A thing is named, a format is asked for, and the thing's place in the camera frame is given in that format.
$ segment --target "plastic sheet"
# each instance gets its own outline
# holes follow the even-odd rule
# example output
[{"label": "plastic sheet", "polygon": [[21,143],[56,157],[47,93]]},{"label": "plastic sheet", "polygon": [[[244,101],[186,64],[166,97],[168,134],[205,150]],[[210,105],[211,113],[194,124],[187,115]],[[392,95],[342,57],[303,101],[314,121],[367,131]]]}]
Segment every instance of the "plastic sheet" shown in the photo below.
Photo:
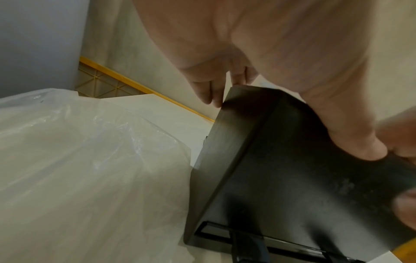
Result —
[{"label": "plastic sheet", "polygon": [[46,89],[0,99],[0,262],[169,262],[190,150],[111,103]]}]

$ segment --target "hand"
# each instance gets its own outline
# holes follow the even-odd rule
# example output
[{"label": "hand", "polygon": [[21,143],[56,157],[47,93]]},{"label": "hand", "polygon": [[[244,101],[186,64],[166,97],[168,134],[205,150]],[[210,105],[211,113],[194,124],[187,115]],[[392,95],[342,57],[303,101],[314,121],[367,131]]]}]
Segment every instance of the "hand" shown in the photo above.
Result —
[{"label": "hand", "polygon": [[[416,165],[416,107],[380,122],[376,131],[389,150]],[[403,223],[416,230],[416,189],[400,195],[394,210]]]},{"label": "hand", "polygon": [[336,145],[365,160],[375,136],[365,83],[373,1],[133,0],[150,37],[204,103],[220,107],[225,75],[257,71],[299,92]]}]

